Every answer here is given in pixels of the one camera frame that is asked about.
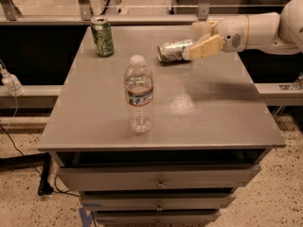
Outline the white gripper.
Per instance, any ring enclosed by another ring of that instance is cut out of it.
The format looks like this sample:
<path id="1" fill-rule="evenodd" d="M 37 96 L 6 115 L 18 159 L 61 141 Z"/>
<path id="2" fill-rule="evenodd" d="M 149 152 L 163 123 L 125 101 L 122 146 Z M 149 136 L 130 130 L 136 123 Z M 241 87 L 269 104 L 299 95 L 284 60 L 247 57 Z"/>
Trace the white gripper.
<path id="1" fill-rule="evenodd" d="M 239 15 L 218 21 L 194 22 L 191 28 L 200 36 L 189 47 L 189 58 L 196 60 L 223 52 L 241 52 L 248 41 L 249 19 Z"/>

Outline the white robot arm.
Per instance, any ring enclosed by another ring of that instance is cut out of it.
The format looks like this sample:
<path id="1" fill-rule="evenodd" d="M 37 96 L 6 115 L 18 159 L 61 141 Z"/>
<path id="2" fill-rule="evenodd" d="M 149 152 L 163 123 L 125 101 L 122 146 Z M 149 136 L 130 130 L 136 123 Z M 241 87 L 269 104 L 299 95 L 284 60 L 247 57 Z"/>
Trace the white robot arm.
<path id="1" fill-rule="evenodd" d="M 267 54 L 293 55 L 303 52 L 303 0 L 291 0 L 276 12 L 236 15 L 221 21 L 195 22 L 200 35 L 187 51 L 191 60 L 220 51 L 256 49 Z"/>

